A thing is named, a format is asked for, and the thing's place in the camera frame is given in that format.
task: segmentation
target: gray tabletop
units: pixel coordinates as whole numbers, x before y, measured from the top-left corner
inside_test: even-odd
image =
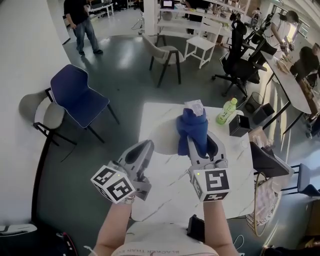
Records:
[[[289,101],[291,102],[291,105],[294,106],[297,110],[300,110],[301,112],[311,114],[311,110],[307,102],[307,99],[300,85],[297,83],[295,77],[291,73],[286,74],[278,68],[278,58],[264,51],[261,51],[261,53],[265,58],[266,62],[269,64],[276,78],[279,80],[281,87],[283,88]]]

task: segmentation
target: floor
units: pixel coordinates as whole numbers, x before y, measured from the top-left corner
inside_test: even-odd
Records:
[[[184,53],[185,39],[168,37],[167,43]],[[50,145],[38,197],[38,218],[67,232],[80,256],[88,255],[83,246],[95,245],[98,231],[110,207],[110,202],[98,195],[90,178],[103,164],[117,159],[126,148],[138,141],[145,102],[183,104],[201,99],[204,106],[221,108],[231,97],[239,100],[243,97],[234,87],[228,97],[223,98],[221,93],[228,87],[228,83],[219,78],[211,80],[213,74],[224,74],[219,58],[225,49],[218,46],[211,62],[201,69],[198,69],[199,60],[196,58],[189,57],[181,64],[182,84],[178,84],[176,67],[170,66],[162,86],[156,88],[162,67],[155,63],[152,71],[149,71],[151,57],[141,37],[111,36],[100,39],[99,44],[104,51],[103,55],[94,55],[88,40],[85,40],[85,56],[79,56],[75,42],[67,43],[64,49],[72,64],[88,71],[89,85],[110,99],[120,125],[116,124],[108,110],[100,114],[92,127],[105,139],[106,143],[102,144],[92,133],[79,128],[66,116],[59,132],[78,144],[74,147],[55,138],[60,147]],[[248,94],[255,91],[263,95],[270,75],[270,69],[267,72],[261,71],[260,84],[248,84]],[[271,82],[265,102],[269,102],[277,111],[286,101],[280,86]],[[319,140],[306,138],[302,121],[281,137],[297,114],[290,106],[266,133],[273,140],[276,155],[291,165],[304,163],[309,166],[313,169],[312,183],[320,185]],[[297,177],[294,177],[291,183],[294,185],[296,182]],[[244,245],[238,251],[246,256],[257,256],[265,244],[295,248],[306,229],[310,202],[304,195],[284,195],[262,237],[253,234],[244,218],[229,219],[232,238],[244,236]]]
[[[110,13],[110,18],[108,16],[100,17],[102,14],[99,13],[96,18],[91,20],[95,36],[98,39],[103,39],[111,36],[120,36],[120,35],[137,35],[138,31],[141,30],[141,21],[142,19],[140,9],[137,8],[134,10],[133,7],[130,7],[126,10],[115,11],[114,16]],[[76,36],[70,28],[67,27],[70,40],[69,44],[76,41]]]

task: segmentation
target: green bottle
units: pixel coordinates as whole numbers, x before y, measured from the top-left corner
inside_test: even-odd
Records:
[[[224,125],[228,117],[230,117],[230,115],[235,112],[237,102],[238,100],[236,98],[233,98],[232,100],[228,100],[224,104],[222,111],[216,116],[215,119],[219,125]]]

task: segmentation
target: white desk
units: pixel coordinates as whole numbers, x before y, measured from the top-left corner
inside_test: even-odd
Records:
[[[109,7],[111,7],[112,16],[115,16],[115,14],[114,14],[114,4],[113,3],[110,3],[108,5],[104,5],[104,6],[95,8],[95,9],[88,9],[88,11],[89,11],[89,13],[93,13],[93,12],[96,12],[96,11],[99,11],[101,9],[105,9],[106,8],[106,13],[108,15],[108,19],[110,19]]]
[[[289,74],[284,73],[278,68],[277,66],[278,58],[264,51],[262,51],[261,53],[273,72],[266,86],[270,83],[272,78],[276,76],[288,99],[288,102],[283,106],[282,109],[278,111],[278,113],[275,114],[275,116],[268,123],[266,123],[263,126],[263,129],[267,128],[272,122],[274,122],[290,105],[295,107],[297,110],[301,111],[301,114],[284,131],[283,134],[285,134],[287,131],[291,129],[292,126],[294,126],[294,124],[300,119],[303,113],[311,114],[311,110],[307,102],[307,99],[300,85],[297,83],[295,77],[291,73]]]
[[[169,103],[148,102],[143,106],[139,141],[151,139],[155,150],[144,171],[152,188],[146,201],[134,201],[131,217],[135,221],[187,226],[193,214],[204,217],[203,205],[186,172],[191,161],[188,156],[177,155],[180,136],[176,118],[183,109],[184,105]],[[229,219],[250,214],[254,210],[254,169],[249,136],[229,136],[229,125],[218,125],[215,120],[221,108],[205,107],[205,111],[208,130],[224,143],[232,170],[231,192],[223,200],[225,215]]]

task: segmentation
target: blue towel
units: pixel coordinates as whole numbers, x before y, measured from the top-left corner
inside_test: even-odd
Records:
[[[208,120],[205,109],[203,109],[203,115],[201,116],[196,116],[192,109],[183,109],[183,114],[176,118],[176,129],[180,135],[178,144],[179,156],[190,156],[187,136],[195,142],[199,155],[201,157],[206,156]]]

